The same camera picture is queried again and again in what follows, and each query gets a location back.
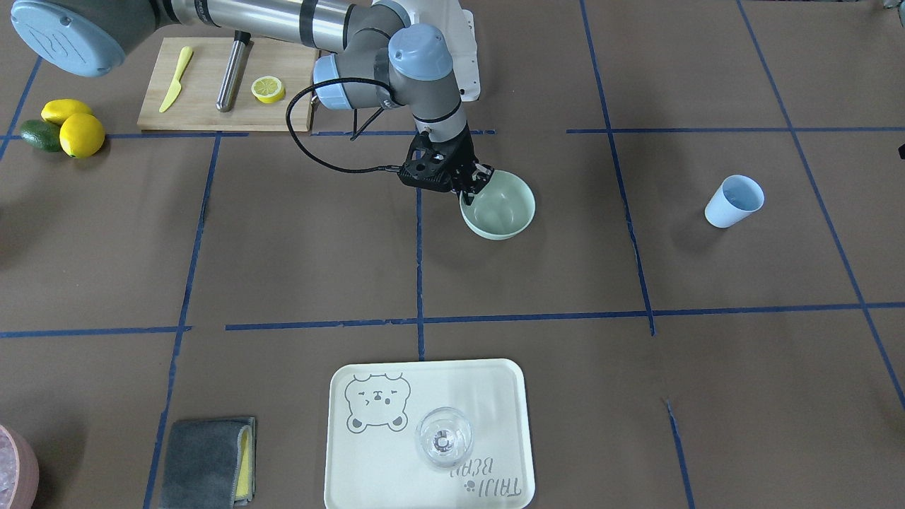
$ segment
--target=gray towel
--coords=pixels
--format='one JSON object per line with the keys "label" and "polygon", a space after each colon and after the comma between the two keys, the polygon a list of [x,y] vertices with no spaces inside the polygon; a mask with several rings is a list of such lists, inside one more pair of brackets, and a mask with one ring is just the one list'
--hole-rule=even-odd
{"label": "gray towel", "polygon": [[[232,509],[241,464],[241,441],[249,432],[254,460],[255,419],[178,421],[170,428],[160,509]],[[252,491],[254,492],[252,469]],[[252,499],[238,501],[247,504]]]}

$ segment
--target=white tray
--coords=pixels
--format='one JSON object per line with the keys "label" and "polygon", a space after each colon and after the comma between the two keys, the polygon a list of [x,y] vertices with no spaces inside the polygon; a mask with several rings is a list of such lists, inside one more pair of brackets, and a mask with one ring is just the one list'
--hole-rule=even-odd
{"label": "white tray", "polygon": [[[415,440],[418,423],[439,407],[459,409],[474,430],[471,455],[453,469],[431,464]],[[333,375],[328,509],[520,509],[534,488],[525,378],[515,362],[352,364]]]}

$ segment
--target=wooden cutting board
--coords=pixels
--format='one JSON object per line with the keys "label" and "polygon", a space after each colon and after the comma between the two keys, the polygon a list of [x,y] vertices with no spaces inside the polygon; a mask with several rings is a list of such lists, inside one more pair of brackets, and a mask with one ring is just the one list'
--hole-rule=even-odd
{"label": "wooden cutting board", "polygon": [[[182,76],[182,91],[169,109],[158,112],[167,95],[176,60],[183,46],[195,53]],[[311,85],[311,69],[318,51],[295,43],[252,38],[245,72],[238,84],[232,111],[217,110],[217,94],[233,48],[231,37],[168,37],[160,45],[148,92],[138,115],[143,130],[286,130],[286,105],[292,96]],[[252,95],[252,82],[261,76],[276,76],[286,86],[286,97],[264,104]],[[310,128],[310,97],[292,111],[295,130]]]}

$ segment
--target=lemon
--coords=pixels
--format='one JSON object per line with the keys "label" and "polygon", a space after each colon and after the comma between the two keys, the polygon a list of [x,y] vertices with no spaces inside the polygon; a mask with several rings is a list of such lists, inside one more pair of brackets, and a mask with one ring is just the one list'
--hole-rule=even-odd
{"label": "lemon", "polygon": [[26,120],[19,126],[19,134],[26,143],[45,152],[59,152],[60,126],[45,120]]}
{"label": "lemon", "polygon": [[104,144],[104,126],[88,113],[73,113],[60,127],[60,146],[71,158],[87,158]]}
{"label": "lemon", "polygon": [[57,99],[44,104],[41,118],[61,126],[73,113],[93,114],[91,107],[76,99]]}
{"label": "lemon", "polygon": [[262,76],[252,83],[252,93],[265,104],[279,101],[286,95],[286,88],[283,87],[280,78],[275,76]]}

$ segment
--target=yellow knife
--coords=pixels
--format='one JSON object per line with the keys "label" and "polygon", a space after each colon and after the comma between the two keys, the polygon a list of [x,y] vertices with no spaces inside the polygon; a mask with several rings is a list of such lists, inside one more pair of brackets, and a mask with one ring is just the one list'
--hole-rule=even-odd
{"label": "yellow knife", "polygon": [[160,105],[160,112],[163,113],[170,106],[173,105],[173,101],[176,100],[176,96],[179,95],[179,92],[182,91],[182,84],[179,80],[182,79],[182,73],[186,71],[186,66],[188,65],[188,61],[192,58],[192,47],[186,46],[179,52],[179,62],[176,63],[176,72],[173,74],[173,81],[170,82],[170,89],[167,91],[167,96],[164,98],[163,104]]}

